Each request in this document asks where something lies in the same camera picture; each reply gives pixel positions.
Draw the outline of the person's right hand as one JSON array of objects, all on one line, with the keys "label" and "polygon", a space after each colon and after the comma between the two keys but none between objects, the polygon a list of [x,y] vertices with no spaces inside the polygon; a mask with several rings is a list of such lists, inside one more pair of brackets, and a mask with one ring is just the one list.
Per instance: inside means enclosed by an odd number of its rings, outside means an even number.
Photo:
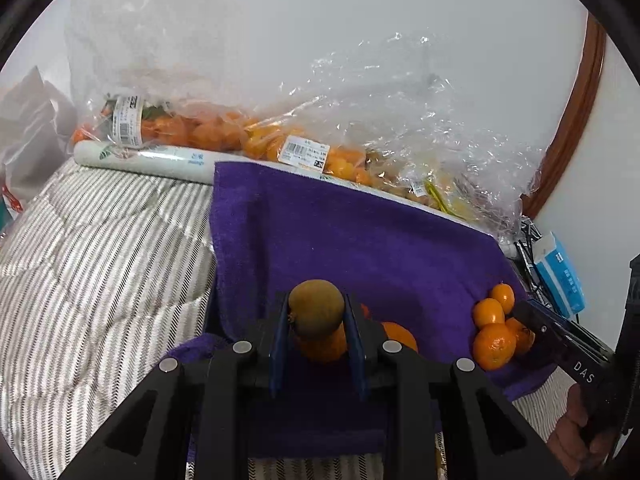
[{"label": "person's right hand", "polygon": [[587,425],[588,413],[582,403],[582,389],[574,384],[568,389],[565,413],[556,422],[547,446],[570,478],[600,466],[611,453],[615,434],[607,431],[586,443],[580,430]]}]

